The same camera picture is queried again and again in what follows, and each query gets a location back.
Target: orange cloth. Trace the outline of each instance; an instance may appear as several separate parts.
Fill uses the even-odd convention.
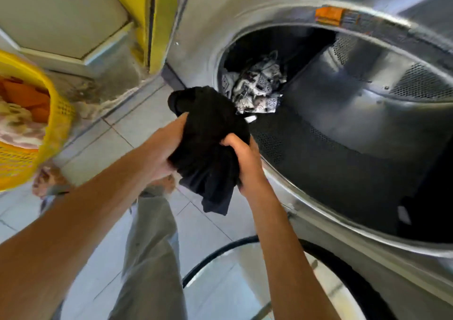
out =
[[[10,79],[0,79],[0,96],[8,103],[14,103],[29,110],[34,122],[48,123],[50,97],[47,90]]]

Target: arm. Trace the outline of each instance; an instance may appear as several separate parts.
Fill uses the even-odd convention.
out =
[[[261,166],[256,142],[235,134],[224,145],[234,148],[241,168],[241,193],[252,209],[269,280],[276,319],[340,320],[305,257],[303,248]]]
[[[0,245],[0,318],[48,320],[108,231],[152,180],[169,174],[186,114],[67,194]]]

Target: black garment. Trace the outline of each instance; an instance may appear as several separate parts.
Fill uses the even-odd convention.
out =
[[[169,160],[183,177],[182,186],[203,196],[203,210],[226,215],[233,188],[240,182],[239,162],[220,141],[235,133],[250,143],[245,119],[234,104],[208,86],[173,92],[168,106],[176,116],[189,112],[183,139]]]

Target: person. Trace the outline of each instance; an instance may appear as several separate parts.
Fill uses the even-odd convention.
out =
[[[58,318],[55,310],[78,272],[131,204],[123,285],[109,319],[187,318],[177,228],[166,200],[174,179],[165,177],[173,172],[167,158],[181,141],[186,118],[158,129],[77,188],[62,186],[67,182],[55,168],[38,176],[34,193],[43,198],[42,215],[0,245],[1,319]],[[256,142],[248,146],[229,134],[221,144],[237,154],[240,191],[252,209],[275,318],[338,320],[264,175]]]

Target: hand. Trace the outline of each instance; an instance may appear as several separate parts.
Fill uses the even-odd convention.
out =
[[[228,134],[221,144],[233,147],[236,152],[239,168],[241,169],[239,178],[241,179],[242,187],[239,191],[243,196],[247,197],[255,186],[269,184],[264,175],[260,150],[252,136],[250,136],[250,146],[234,133]]]
[[[188,112],[185,112],[165,127],[159,128],[143,144],[147,152],[155,152],[156,154],[154,163],[157,163],[157,167],[152,180],[160,179],[175,171],[175,168],[168,161],[168,157],[176,150],[183,138],[188,114]]]

